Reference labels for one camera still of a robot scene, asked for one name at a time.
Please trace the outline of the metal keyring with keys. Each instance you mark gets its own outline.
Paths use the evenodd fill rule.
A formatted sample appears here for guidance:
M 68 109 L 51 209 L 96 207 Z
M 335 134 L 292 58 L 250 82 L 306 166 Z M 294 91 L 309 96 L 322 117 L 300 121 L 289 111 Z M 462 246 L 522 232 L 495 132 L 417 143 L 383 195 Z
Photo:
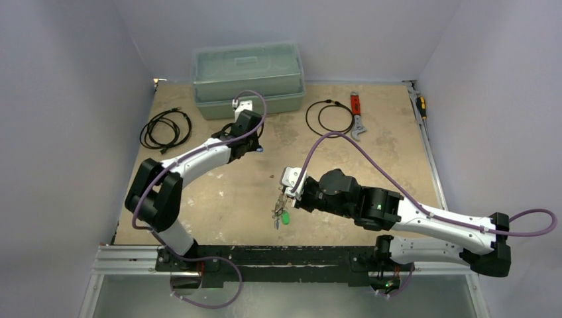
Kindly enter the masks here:
M 280 187 L 280 194 L 276 203 L 274 204 L 273 212 L 273 220 L 274 220 L 274 228 L 278 230 L 281 225 L 288 225 L 290 223 L 290 216 L 288 214 L 288 207 L 292 202 L 292 198 L 285 194 L 285 188 Z

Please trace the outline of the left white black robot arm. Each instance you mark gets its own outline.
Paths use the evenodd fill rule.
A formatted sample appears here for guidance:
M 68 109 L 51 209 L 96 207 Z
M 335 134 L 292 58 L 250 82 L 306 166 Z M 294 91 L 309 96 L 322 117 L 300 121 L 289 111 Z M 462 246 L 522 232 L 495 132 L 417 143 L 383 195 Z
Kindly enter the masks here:
M 183 190 L 206 173 L 260 149 L 259 130 L 264 117 L 243 110 L 224 130 L 199 147 L 173 159 L 141 162 L 125 198 L 134 229 L 150 231 L 172 253 L 172 263 L 182 271 L 197 264 L 197 240 L 178 219 Z

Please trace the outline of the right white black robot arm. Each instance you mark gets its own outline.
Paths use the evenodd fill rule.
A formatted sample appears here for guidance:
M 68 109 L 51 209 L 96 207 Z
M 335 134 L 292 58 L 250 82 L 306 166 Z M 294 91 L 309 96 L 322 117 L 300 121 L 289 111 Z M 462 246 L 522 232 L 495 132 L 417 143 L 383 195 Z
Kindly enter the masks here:
M 507 236 L 509 218 L 503 213 L 474 217 L 414 203 L 398 192 L 368 187 L 340 169 L 319 180 L 301 168 L 286 167 L 280 178 L 282 195 L 292 206 L 347 219 L 368 231 L 402 231 L 422 238 L 379 237 L 372 261 L 377 268 L 413 262 L 450 262 L 484 276 L 504 278 L 512 264 Z

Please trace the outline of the green plastic toolbox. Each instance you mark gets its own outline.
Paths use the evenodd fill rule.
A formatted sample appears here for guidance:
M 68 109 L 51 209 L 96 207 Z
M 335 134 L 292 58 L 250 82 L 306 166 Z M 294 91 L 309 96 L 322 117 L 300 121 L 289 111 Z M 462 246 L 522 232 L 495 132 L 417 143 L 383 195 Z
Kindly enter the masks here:
M 194 102 L 204 119 L 233 116 L 232 100 L 241 91 L 257 112 L 298 111 L 306 94 L 304 68 L 294 42 L 266 42 L 199 48 L 192 53 Z

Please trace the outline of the yellow black screwdriver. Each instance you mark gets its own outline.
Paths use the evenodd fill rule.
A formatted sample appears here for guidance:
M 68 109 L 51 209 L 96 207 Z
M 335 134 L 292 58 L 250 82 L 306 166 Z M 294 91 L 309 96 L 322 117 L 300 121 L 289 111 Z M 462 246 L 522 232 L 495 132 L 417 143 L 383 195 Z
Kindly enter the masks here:
M 418 109 L 418 112 L 420 114 L 421 119 L 426 120 L 427 119 L 427 108 L 426 108 L 424 97 L 419 96 L 419 97 L 416 98 L 416 107 Z

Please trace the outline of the red handled adjustable wrench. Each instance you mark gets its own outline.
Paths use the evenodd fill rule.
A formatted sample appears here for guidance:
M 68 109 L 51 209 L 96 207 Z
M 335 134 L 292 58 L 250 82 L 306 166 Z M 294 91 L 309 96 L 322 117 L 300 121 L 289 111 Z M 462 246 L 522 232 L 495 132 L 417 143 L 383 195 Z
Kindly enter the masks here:
M 360 141 L 361 134 L 367 132 L 367 129 L 363 125 L 361 117 L 361 102 L 359 98 L 359 93 L 357 91 L 352 91 L 350 93 L 351 111 L 353 114 L 354 126 L 351 131 L 351 136 L 355 141 Z

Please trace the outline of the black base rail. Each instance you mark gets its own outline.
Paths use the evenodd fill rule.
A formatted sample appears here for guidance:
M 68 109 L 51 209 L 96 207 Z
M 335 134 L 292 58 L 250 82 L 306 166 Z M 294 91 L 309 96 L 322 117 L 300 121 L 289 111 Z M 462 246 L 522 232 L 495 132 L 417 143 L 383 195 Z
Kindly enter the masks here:
M 338 283 L 350 287 L 384 286 L 383 274 L 409 272 L 375 246 L 230 246 L 201 245 L 198 261 L 180 260 L 157 250 L 155 270 L 175 276 L 202 275 L 202 286 L 225 282 Z

